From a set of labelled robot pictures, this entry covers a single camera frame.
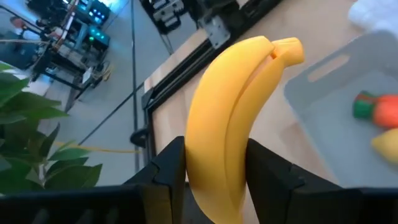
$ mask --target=green leaf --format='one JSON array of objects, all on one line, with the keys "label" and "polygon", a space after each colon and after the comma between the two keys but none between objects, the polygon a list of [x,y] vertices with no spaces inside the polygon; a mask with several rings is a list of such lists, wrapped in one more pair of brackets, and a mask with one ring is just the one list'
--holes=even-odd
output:
[{"label": "green leaf", "polygon": [[16,96],[29,84],[29,79],[25,78],[18,82],[12,83],[11,85],[0,89],[0,106],[5,104],[12,97]]},{"label": "green leaf", "polygon": [[39,108],[29,111],[21,111],[18,114],[23,115],[27,119],[40,120],[40,119],[50,119],[59,118],[64,116],[69,116],[67,113],[60,111],[56,108]]},{"label": "green leaf", "polygon": [[41,186],[40,184],[38,184],[38,183],[36,183],[34,181],[31,181],[31,180],[28,180],[28,182],[30,182],[30,189],[31,190],[33,190],[33,191],[42,191],[42,190],[44,190],[43,186]]},{"label": "green leaf", "polygon": [[31,166],[19,159],[7,158],[11,168],[0,172],[0,193],[13,194],[31,190],[32,181],[25,177],[31,170]]},{"label": "green leaf", "polygon": [[26,118],[20,114],[7,114],[7,115],[0,114],[0,124],[12,124],[25,119]]},{"label": "green leaf", "polygon": [[69,148],[55,152],[49,161],[67,161],[70,159],[78,159],[82,156],[89,154],[91,151],[80,148]]},{"label": "green leaf", "polygon": [[23,111],[35,110],[40,108],[48,108],[58,106],[61,102],[46,99],[43,96],[34,93],[20,92],[18,95],[10,99],[1,108],[3,113],[18,113]]},{"label": "green leaf", "polygon": [[68,141],[67,143],[65,143],[65,144],[63,144],[62,146],[60,146],[60,147],[57,149],[57,151],[61,151],[61,150],[66,149],[68,146],[70,146],[70,145],[73,144],[74,142],[75,142],[75,140]]},{"label": "green leaf", "polygon": [[28,140],[36,134],[38,121],[23,120],[4,125],[4,138],[9,147],[24,149]]},{"label": "green leaf", "polygon": [[20,160],[25,161],[30,164],[37,164],[37,163],[42,162],[41,160],[38,160],[38,158],[36,158],[32,154],[30,154],[27,150],[23,150],[23,149],[1,150],[0,155],[4,156],[6,158],[20,159]]},{"label": "green leaf", "polygon": [[8,163],[11,164],[11,169],[14,175],[26,177],[26,175],[32,169],[30,164],[27,163],[26,161],[23,161],[22,159],[6,158],[6,160],[8,161]]},{"label": "green leaf", "polygon": [[92,167],[92,169],[88,173],[86,182],[83,184],[83,188],[95,187],[95,185],[98,182],[98,179],[100,178],[101,169],[102,169],[102,164],[98,164],[97,166]]},{"label": "green leaf", "polygon": [[70,166],[57,172],[45,183],[47,190],[68,190],[93,187],[97,183],[102,164],[89,166]]},{"label": "green leaf", "polygon": [[60,130],[60,124],[58,123],[57,127],[52,131],[52,133],[47,138],[44,139],[42,147],[40,148],[39,151],[40,156],[47,158],[51,146],[54,143],[54,140],[57,137],[59,130]]},{"label": "green leaf", "polygon": [[9,70],[9,69],[13,69],[14,67],[11,65],[8,65],[6,63],[1,63],[0,62],[0,72],[4,71],[4,70]]},{"label": "green leaf", "polygon": [[30,172],[26,175],[25,177],[27,180],[31,180],[35,183],[38,183],[40,185],[40,177],[38,175],[38,172],[36,172],[35,169],[31,169]]},{"label": "green leaf", "polygon": [[8,73],[8,72],[2,72],[0,71],[0,87],[5,88],[9,86],[12,83],[18,82],[19,78],[17,78],[15,75]]},{"label": "green leaf", "polygon": [[0,156],[0,171],[8,170],[11,168],[11,164],[3,156]]},{"label": "green leaf", "polygon": [[43,160],[43,156],[40,154],[40,150],[43,146],[44,141],[47,136],[40,131],[34,131],[33,134],[30,135],[29,140],[27,142],[27,150],[37,158],[38,161]]},{"label": "green leaf", "polygon": [[45,178],[49,179],[55,173],[59,172],[62,169],[70,167],[70,166],[78,166],[78,165],[82,166],[85,164],[87,159],[88,159],[87,157],[83,157],[83,158],[72,159],[72,160],[68,160],[68,161],[58,161],[58,162],[54,163],[48,169],[47,173],[45,174]]}]

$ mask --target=yellow banana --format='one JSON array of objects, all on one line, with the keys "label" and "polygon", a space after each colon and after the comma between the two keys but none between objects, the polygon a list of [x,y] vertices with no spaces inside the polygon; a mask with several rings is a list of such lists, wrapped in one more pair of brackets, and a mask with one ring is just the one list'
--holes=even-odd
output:
[{"label": "yellow banana", "polygon": [[213,222],[243,221],[250,130],[283,69],[303,60],[296,38],[269,42],[253,37],[226,49],[201,78],[188,116],[185,149],[193,196]]}]

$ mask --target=tray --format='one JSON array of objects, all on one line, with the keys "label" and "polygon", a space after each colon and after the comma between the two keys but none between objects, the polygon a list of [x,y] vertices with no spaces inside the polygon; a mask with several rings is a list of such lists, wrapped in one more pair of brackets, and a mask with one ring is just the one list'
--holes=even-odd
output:
[{"label": "tray", "polygon": [[[338,58],[347,60],[325,71]],[[398,187],[398,164],[388,163],[370,145],[385,130],[352,115],[361,90],[398,94],[398,41],[392,34],[379,31],[354,39],[289,80],[284,90],[312,146],[342,187]]]}]

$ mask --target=banana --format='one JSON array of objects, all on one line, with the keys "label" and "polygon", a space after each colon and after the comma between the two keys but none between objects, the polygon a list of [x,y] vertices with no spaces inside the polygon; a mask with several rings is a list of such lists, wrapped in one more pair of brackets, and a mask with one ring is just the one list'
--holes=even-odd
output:
[{"label": "banana", "polygon": [[250,130],[283,69],[303,60],[298,39],[270,42],[259,36],[226,49],[202,76],[190,107],[185,150],[193,196],[213,222],[243,222]]}]

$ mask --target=gray floor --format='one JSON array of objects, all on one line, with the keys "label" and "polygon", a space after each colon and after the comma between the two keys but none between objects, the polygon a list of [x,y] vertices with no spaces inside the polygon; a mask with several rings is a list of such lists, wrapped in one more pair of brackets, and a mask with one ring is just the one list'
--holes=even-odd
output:
[{"label": "gray floor", "polygon": [[[24,1],[10,1],[10,5],[24,17],[31,17]],[[97,88],[87,91],[79,101],[76,101],[69,111],[70,117],[46,121],[42,124],[50,131],[59,122],[61,130],[58,142],[75,140],[80,142],[101,124],[104,119],[117,107],[133,90],[133,62],[132,62],[132,27],[135,32],[136,48],[136,82],[142,83],[169,56],[159,33],[152,21],[143,10],[139,1],[114,0],[111,6],[114,14],[104,25],[105,32],[111,36],[111,43],[107,60],[114,66],[114,70],[107,82]],[[169,34],[173,49],[177,49],[195,30],[195,24],[188,15],[182,19],[182,26]],[[68,93],[68,88],[51,87],[46,95],[48,98],[62,100],[64,96],[59,92]],[[137,94],[138,124],[143,125],[141,110],[141,96],[143,90]],[[132,150],[134,146],[129,137],[134,131],[134,103],[130,98],[112,117],[106,120],[86,141],[84,146],[99,147],[110,150]],[[103,170],[98,185],[121,184],[138,169],[142,168],[142,154],[120,154],[107,152],[92,152],[88,164],[103,164]]]}]

